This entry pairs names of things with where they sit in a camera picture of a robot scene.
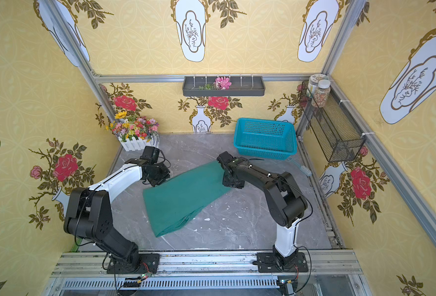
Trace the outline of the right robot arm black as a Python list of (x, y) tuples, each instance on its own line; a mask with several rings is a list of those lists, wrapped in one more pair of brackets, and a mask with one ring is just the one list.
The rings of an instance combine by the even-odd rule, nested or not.
[(224, 170), (222, 183), (226, 187), (242, 189), (249, 183), (260, 189), (266, 198), (267, 207), (277, 223), (276, 240), (271, 252), (256, 254), (253, 262), (260, 273), (309, 271), (310, 258), (299, 251), (296, 237), (300, 222), (310, 203), (300, 191), (294, 177), (284, 172), (269, 172), (253, 165), (243, 157), (233, 157), (224, 152), (217, 158)]

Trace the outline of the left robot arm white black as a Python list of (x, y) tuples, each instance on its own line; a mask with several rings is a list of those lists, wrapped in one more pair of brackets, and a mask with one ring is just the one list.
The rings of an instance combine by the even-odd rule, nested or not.
[(160, 255), (140, 254), (138, 245), (114, 227), (111, 203), (136, 182), (146, 181), (157, 186), (169, 177), (170, 171), (163, 163), (130, 159), (97, 184), (72, 190), (65, 214), (65, 233), (91, 242), (106, 252), (105, 259), (109, 263), (103, 263), (102, 268), (110, 275), (149, 277), (157, 273)]

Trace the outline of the green long pants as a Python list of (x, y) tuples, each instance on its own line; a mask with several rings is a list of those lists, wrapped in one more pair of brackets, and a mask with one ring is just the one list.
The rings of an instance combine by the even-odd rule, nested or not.
[(182, 229), (210, 203), (227, 194), (230, 188), (222, 184), (223, 176), (224, 170), (215, 161), (145, 189), (145, 208), (155, 237)]

